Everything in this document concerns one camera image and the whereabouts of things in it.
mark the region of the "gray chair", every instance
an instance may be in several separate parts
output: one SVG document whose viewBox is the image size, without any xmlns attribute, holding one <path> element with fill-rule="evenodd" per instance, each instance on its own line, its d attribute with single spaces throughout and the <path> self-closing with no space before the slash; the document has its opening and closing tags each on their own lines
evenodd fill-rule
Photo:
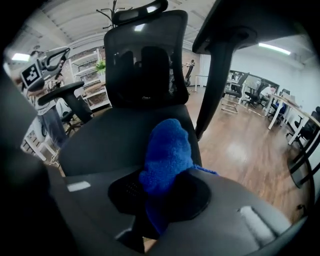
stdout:
<svg viewBox="0 0 320 256">
<path fill-rule="evenodd" d="M 248 78 L 250 73 L 245 73 L 243 74 L 239 80 L 238 80 L 238 83 L 237 84 L 231 84 L 231 89 L 228 90 L 226 89 L 222 95 L 222 99 L 225 97 L 225 95 L 231 95 L 231 96 L 235 96 L 236 98 L 239 98 L 241 99 L 242 97 L 242 87 L 243 87 L 243 84 L 245 82 L 245 80 Z M 230 104 L 225 104 L 225 103 L 221 103 L 221 105 L 223 106 L 227 106 L 231 109 L 234 109 L 234 110 L 230 110 L 230 109 L 227 109 L 227 108 L 221 108 L 222 110 L 224 111 L 228 111 L 228 112 L 231 112 L 231 113 L 235 113 L 235 114 L 238 114 L 238 110 L 237 110 L 237 105 L 239 105 L 238 103 L 234 102 L 234 101 L 231 101 L 231 100 L 228 100 L 228 102 L 231 102 L 235 105 L 230 105 Z"/>
</svg>

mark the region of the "fluorescent light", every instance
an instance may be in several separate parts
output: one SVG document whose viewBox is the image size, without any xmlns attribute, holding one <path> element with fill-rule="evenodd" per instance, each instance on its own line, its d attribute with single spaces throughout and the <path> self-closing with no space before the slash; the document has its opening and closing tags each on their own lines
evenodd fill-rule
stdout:
<svg viewBox="0 0 320 256">
<path fill-rule="evenodd" d="M 269 49 L 272 49 L 272 50 L 275 50 L 275 51 L 281 52 L 281 53 L 286 54 L 286 55 L 290 55 L 290 54 L 291 54 L 291 52 L 290 52 L 290 51 L 288 51 L 288 50 L 281 49 L 281 48 L 279 48 L 279 47 L 272 46 L 272 45 L 269 45 L 269 44 L 259 43 L 259 46 L 260 46 L 260 47 L 269 48 Z"/>
<path fill-rule="evenodd" d="M 146 24 L 141 24 L 135 27 L 134 31 L 141 31 Z"/>
<path fill-rule="evenodd" d="M 154 6 L 149 6 L 146 8 L 146 10 L 148 11 L 148 13 L 152 13 L 153 11 L 155 11 L 157 9 L 157 7 Z"/>
<path fill-rule="evenodd" d="M 27 62 L 30 59 L 30 55 L 28 54 L 22 54 L 22 53 L 16 53 L 13 55 L 12 60 L 13 61 L 23 61 Z"/>
</svg>

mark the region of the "shelf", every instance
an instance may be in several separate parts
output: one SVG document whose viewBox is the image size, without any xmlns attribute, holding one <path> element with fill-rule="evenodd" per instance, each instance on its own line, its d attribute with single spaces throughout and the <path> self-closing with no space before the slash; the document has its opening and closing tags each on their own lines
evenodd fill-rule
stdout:
<svg viewBox="0 0 320 256">
<path fill-rule="evenodd" d="M 102 93 L 106 93 L 106 92 L 107 92 L 107 91 L 103 88 L 102 90 L 97 91 L 97 92 L 95 92 L 95 93 L 92 93 L 92 94 L 84 97 L 83 99 L 85 100 L 85 99 L 88 99 L 88 98 L 90 98 L 90 97 L 92 97 L 92 96 L 95 96 L 95 95 L 98 95 L 98 94 L 102 94 Z"/>
<path fill-rule="evenodd" d="M 92 66 L 92 67 L 86 68 L 84 70 L 81 70 L 81 71 L 79 71 L 78 73 L 76 73 L 74 75 L 83 77 L 83 76 L 88 75 L 88 74 L 93 73 L 93 72 L 97 72 L 95 66 Z"/>
<path fill-rule="evenodd" d="M 86 86 L 92 85 L 92 84 L 94 84 L 94 83 L 96 83 L 96 82 L 99 82 L 99 81 L 100 81 L 100 79 L 99 79 L 99 78 L 94 79 L 94 80 L 91 80 L 91 81 L 87 81 L 87 82 L 85 82 L 85 83 L 84 83 L 84 86 L 83 86 L 83 87 L 86 87 Z"/>
<path fill-rule="evenodd" d="M 90 86 L 89 88 L 85 89 L 84 92 L 87 93 L 87 92 L 90 92 L 92 90 L 96 90 L 98 88 L 101 88 L 101 87 L 103 87 L 105 85 L 106 85 L 105 83 L 100 82 L 100 83 L 94 84 L 94 85 Z"/>
<path fill-rule="evenodd" d="M 83 64 L 89 63 L 89 62 L 93 62 L 95 60 L 98 60 L 98 54 L 97 53 L 91 53 L 89 55 L 83 56 L 81 58 L 78 58 L 74 61 L 72 61 L 72 64 L 75 64 L 77 66 L 81 66 Z"/>
<path fill-rule="evenodd" d="M 97 104 L 94 104 L 94 105 L 90 106 L 90 109 L 94 110 L 94 109 L 100 108 L 100 107 L 102 107 L 104 105 L 107 105 L 109 103 L 110 103 L 110 100 L 106 99 L 106 100 L 104 100 L 104 101 L 102 101 L 100 103 L 97 103 Z"/>
</svg>

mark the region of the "chair base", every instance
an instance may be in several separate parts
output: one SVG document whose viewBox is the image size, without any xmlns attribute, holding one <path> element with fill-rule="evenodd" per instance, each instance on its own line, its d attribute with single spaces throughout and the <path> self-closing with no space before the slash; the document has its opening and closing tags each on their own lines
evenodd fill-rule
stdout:
<svg viewBox="0 0 320 256">
<path fill-rule="evenodd" d="M 232 103 L 235 103 L 236 105 L 228 105 L 228 104 L 224 104 L 224 103 L 221 103 L 221 105 L 223 106 L 226 106 L 226 107 L 229 107 L 231 109 L 234 109 L 234 110 L 230 110 L 230 109 L 226 109 L 226 108 L 221 108 L 223 111 L 227 111 L 227 112 L 230 112 L 230 113 L 234 113 L 234 114 L 238 114 L 238 110 L 237 110 L 237 105 L 239 105 L 238 103 L 236 102 L 233 102 L 231 100 L 228 100 L 228 102 L 232 102 Z"/>
<path fill-rule="evenodd" d="M 69 127 L 68 127 L 68 129 L 66 129 L 66 131 L 65 131 L 66 135 L 69 137 L 71 131 L 76 132 L 75 128 L 80 128 L 80 127 L 82 126 L 81 123 L 82 123 L 82 121 L 76 122 L 76 123 L 74 123 L 74 124 L 71 124 L 70 122 L 67 122 L 67 124 L 69 125 Z"/>
</svg>

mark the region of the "chair seat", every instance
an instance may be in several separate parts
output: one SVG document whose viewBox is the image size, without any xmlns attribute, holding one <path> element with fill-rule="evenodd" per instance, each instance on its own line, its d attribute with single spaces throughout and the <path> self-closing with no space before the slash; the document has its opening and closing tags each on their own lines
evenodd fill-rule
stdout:
<svg viewBox="0 0 320 256">
<path fill-rule="evenodd" d="M 153 128 L 175 118 L 188 132 L 191 157 L 201 165 L 198 140 L 185 105 L 158 109 L 112 108 L 84 125 L 61 149 L 59 162 L 66 176 L 143 168 Z"/>
<path fill-rule="evenodd" d="M 236 91 L 234 91 L 234 90 L 225 90 L 224 92 L 227 95 L 236 96 L 238 98 L 241 98 L 241 94 L 236 92 Z"/>
<path fill-rule="evenodd" d="M 250 92 L 245 92 L 246 95 L 248 95 L 252 100 L 257 101 L 259 99 L 259 97 L 255 94 L 252 94 Z"/>
</svg>

